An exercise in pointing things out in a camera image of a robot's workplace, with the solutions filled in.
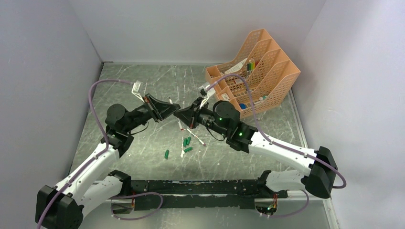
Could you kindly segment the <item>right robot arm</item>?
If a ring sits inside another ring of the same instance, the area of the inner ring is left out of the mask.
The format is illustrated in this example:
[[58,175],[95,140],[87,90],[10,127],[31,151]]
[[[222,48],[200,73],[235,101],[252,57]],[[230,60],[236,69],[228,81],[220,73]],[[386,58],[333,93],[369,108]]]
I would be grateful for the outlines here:
[[335,188],[337,165],[326,147],[299,147],[261,134],[258,128],[240,120],[240,112],[228,101],[218,101],[212,109],[200,106],[202,98],[180,109],[174,116],[189,128],[203,125],[224,137],[236,151],[269,156],[292,168],[291,171],[265,172],[265,180],[258,184],[258,192],[268,198],[282,190],[306,190],[318,198],[328,199]]

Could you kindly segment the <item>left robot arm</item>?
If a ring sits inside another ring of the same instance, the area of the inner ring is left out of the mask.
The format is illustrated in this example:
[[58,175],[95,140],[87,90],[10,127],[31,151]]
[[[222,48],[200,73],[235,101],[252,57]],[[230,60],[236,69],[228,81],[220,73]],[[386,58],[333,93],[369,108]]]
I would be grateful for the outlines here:
[[128,111],[121,104],[107,110],[104,137],[90,156],[56,185],[43,186],[37,194],[35,222],[47,229],[77,229],[83,219],[111,197],[127,198],[132,192],[131,177],[113,171],[104,180],[97,178],[129,149],[134,137],[131,131],[146,125],[150,119],[162,121],[181,107],[155,99],[150,94],[144,103]]

